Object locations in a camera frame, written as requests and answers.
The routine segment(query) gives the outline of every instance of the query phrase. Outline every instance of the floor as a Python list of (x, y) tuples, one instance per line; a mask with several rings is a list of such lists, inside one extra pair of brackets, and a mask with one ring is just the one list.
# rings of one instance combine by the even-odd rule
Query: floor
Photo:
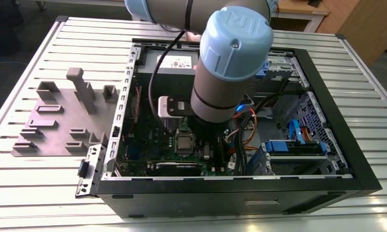
[[(47, 3), (47, 7), (48, 9), (42, 12), (34, 1), (22, 2), (19, 8), (24, 16), (24, 24), (15, 28), (22, 41), (22, 50), (11, 56), (0, 57), (0, 62), (30, 62), (58, 15), (131, 20), (131, 15), (123, 7), (51, 2)], [(0, 107), (13, 89), (24, 68), (26, 66), (19, 63), (0, 64)], [(379, 57), (371, 66), (371, 71), (387, 90), (387, 54)]]

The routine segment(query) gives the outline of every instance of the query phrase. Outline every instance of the blue clip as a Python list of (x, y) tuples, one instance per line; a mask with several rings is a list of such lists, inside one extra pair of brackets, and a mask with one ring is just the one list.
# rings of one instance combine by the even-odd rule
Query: blue clip
[(258, 71), (258, 73), (255, 74), (255, 77), (257, 78), (262, 78), (262, 77), (266, 77), (267, 75), (267, 72), (269, 72), (269, 69), (270, 69), (270, 62), (267, 61), (263, 65), (263, 68)]
[(323, 154), (327, 154), (329, 149), (327, 149), (327, 145), (326, 145), (326, 143), (325, 143), (325, 142), (321, 142), (321, 143), (319, 143), (319, 146), (321, 146), (321, 148), (322, 148)]
[(299, 127), (299, 122), (297, 119), (293, 119), (290, 122), (290, 129), (289, 129), (290, 133), (289, 133), (289, 137), (290, 139), (293, 139), (293, 134), (295, 132), (295, 138), (299, 141), (301, 144), (306, 144), (306, 141), (303, 139), (303, 134), (302, 134), (302, 130)]

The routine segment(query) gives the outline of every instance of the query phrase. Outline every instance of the wire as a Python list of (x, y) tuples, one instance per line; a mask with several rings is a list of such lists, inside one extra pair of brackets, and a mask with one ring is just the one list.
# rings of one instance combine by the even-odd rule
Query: wire
[[(283, 92), (279, 92), (279, 93), (270, 95), (269, 97), (265, 98), (265, 100), (262, 100), (259, 102), (259, 104), (255, 106), (254, 112), (247, 114), (246, 120), (243, 121), (242, 126), (239, 127), (239, 131), (238, 131), (238, 134), (235, 137), (237, 138), (237, 157), (239, 157), (239, 156), (245, 157), (247, 155), (246, 151), (245, 151), (245, 145), (242, 144), (241, 138), (242, 138), (243, 133), (245, 133), (245, 126), (247, 125), (253, 114), (257, 115), (259, 113), (259, 111), (269, 105), (269, 103), (273, 100), (278, 99), (281, 96), (283, 96), (283, 95), (301, 95), (305, 93), (306, 93), (306, 90), (283, 91)], [(247, 166), (247, 164), (245, 163), (243, 170), (242, 170), (243, 173), (246, 172), (246, 166)]]
[(251, 132), (251, 135), (250, 135), (249, 139), (245, 141), (245, 145), (247, 145), (251, 142), (251, 140), (253, 140), (253, 138), (255, 136), (255, 131), (257, 131), (257, 122), (258, 122), (257, 113), (255, 113), (255, 111), (253, 109), (250, 111), (251, 111), (253, 117), (254, 117), (254, 130)]
[(160, 65), (162, 65), (162, 62), (164, 60), (164, 57), (166, 55), (168, 54), (170, 50), (172, 49), (172, 47), (175, 46), (175, 44), (178, 43), (178, 41), (180, 40), (182, 36), (184, 35), (186, 31), (182, 31), (179, 33), (179, 35), (176, 36), (174, 42), (171, 43), (171, 45), (167, 47), (166, 51), (163, 52), (160, 58), (159, 58), (159, 61), (158, 61), (158, 64), (156, 64), (156, 67), (155, 67), (155, 70), (154, 70), (154, 73), (152, 73), (152, 77), (151, 77), (151, 80), (150, 80), (150, 87), (148, 87), (148, 99), (150, 99), (150, 106), (151, 106), (151, 111), (152, 111), (152, 114), (154, 114), (154, 118), (159, 124), (159, 127), (162, 128), (162, 130), (167, 133), (167, 135), (172, 135), (172, 132), (168, 131), (168, 129), (166, 128), (166, 126), (163, 125), (163, 122), (159, 118), (159, 115), (158, 115), (158, 112), (156, 112), (156, 108), (155, 108), (155, 104), (154, 104), (154, 99), (152, 99), (152, 85), (154, 85), (154, 80), (155, 80), (155, 77), (156, 77), (156, 74), (158, 74), (158, 71), (159, 71), (159, 68), (160, 68)]
[[(249, 128), (246, 128), (246, 130), (254, 130), (254, 128), (255, 127), (249, 127)], [(226, 141), (227, 141), (227, 143), (230, 143), (231, 141), (230, 141), (230, 139), (231, 139), (231, 137), (238, 133), (238, 131), (239, 131), (239, 128), (237, 129), (237, 130), (234, 130), (227, 136), (226, 136)]]
[(168, 32), (174, 32), (174, 33), (180, 33), (182, 32), (182, 30), (172, 30), (172, 28), (166, 26), (166, 25), (162, 25), (162, 24), (159, 24), (159, 25), (160, 25), (162, 29), (164, 29)]
[(28, 65), (27, 63), (16, 62), (16, 61), (3, 61), (3, 62), (0, 62), (0, 64), (7, 64), (7, 63), (12, 63), (12, 64), (24, 64), (26, 66)]
[(139, 105), (140, 105), (140, 93), (139, 93), (139, 88), (135, 87), (136, 90), (136, 109), (135, 109), (135, 113), (134, 113), (134, 120), (132, 120), (132, 124), (131, 124), (131, 128), (130, 128), (130, 133), (127, 136), (122, 137), (122, 139), (124, 140), (127, 137), (130, 137), (130, 134), (132, 132), (134, 126), (135, 126), (135, 121), (136, 121), (136, 117), (139, 115)]
[[(247, 151), (255, 151), (258, 148), (255, 146), (245, 146)], [(229, 154), (233, 155), (235, 153), (235, 147), (229, 150)]]

